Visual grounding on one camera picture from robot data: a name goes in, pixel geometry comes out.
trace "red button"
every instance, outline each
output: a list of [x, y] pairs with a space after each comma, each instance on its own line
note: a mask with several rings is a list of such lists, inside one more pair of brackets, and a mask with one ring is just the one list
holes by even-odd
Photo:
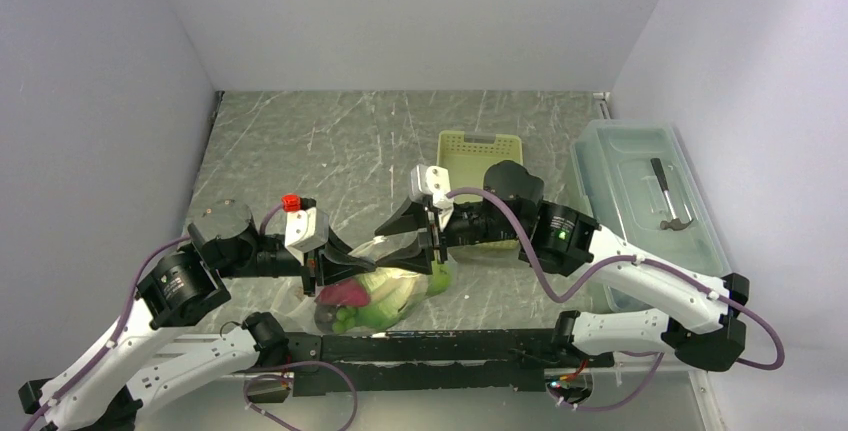
[[287, 194], [283, 196], [283, 211], [287, 213], [300, 211], [300, 196], [296, 194]]

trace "bag of vegetables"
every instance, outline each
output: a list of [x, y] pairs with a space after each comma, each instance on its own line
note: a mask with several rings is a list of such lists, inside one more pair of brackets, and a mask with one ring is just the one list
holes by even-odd
[[[399, 249], [396, 239], [377, 236], [350, 252], [372, 262]], [[286, 317], [306, 332], [371, 334], [385, 331], [410, 315], [426, 298], [443, 293], [456, 277], [456, 261], [432, 263], [433, 274], [377, 268], [325, 286]]]

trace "wall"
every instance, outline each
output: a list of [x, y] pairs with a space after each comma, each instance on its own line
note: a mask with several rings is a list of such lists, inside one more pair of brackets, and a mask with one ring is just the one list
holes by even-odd
[[607, 91], [657, 0], [171, 0], [226, 90]]
[[[660, 0], [613, 88], [619, 118], [673, 122], [775, 373], [714, 376], [731, 429], [846, 429], [848, 0]], [[749, 352], [773, 352], [752, 329]]]
[[0, 428], [180, 231], [213, 101], [167, 0], [0, 0]]

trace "hammer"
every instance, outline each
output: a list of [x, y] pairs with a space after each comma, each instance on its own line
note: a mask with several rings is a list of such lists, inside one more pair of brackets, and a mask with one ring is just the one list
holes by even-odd
[[668, 210], [671, 212], [671, 221], [663, 220], [663, 222], [660, 223], [660, 229], [670, 229], [672, 231], [682, 231], [686, 229], [690, 224], [692, 224], [693, 219], [690, 219], [688, 223], [682, 223], [680, 222], [680, 218], [677, 217], [677, 213], [674, 212], [674, 206], [671, 204], [671, 196], [668, 194], [668, 181], [665, 179], [665, 170], [663, 169], [660, 158], [651, 158], [651, 167], [654, 168], [654, 174], [657, 176], [657, 181], [660, 183], [660, 189], [663, 192], [665, 204], [668, 205]]

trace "plastic bin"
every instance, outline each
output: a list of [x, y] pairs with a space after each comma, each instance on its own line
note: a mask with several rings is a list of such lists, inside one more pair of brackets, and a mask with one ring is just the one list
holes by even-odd
[[[677, 215], [684, 221], [695, 220], [682, 231], [660, 229], [660, 222], [671, 217], [651, 158], [662, 160]], [[592, 121], [572, 145], [568, 173], [569, 206], [593, 215], [636, 246], [691, 271], [709, 276], [730, 272], [671, 127]], [[614, 312], [649, 308], [615, 289], [604, 292]]]
[[[464, 131], [442, 131], [439, 133], [439, 151], [436, 165], [448, 170], [451, 188], [483, 187], [486, 171], [504, 160], [524, 164], [521, 138], [509, 134], [475, 134]], [[461, 196], [457, 203], [480, 201], [479, 196]], [[514, 248], [518, 241], [484, 243], [486, 248]]]

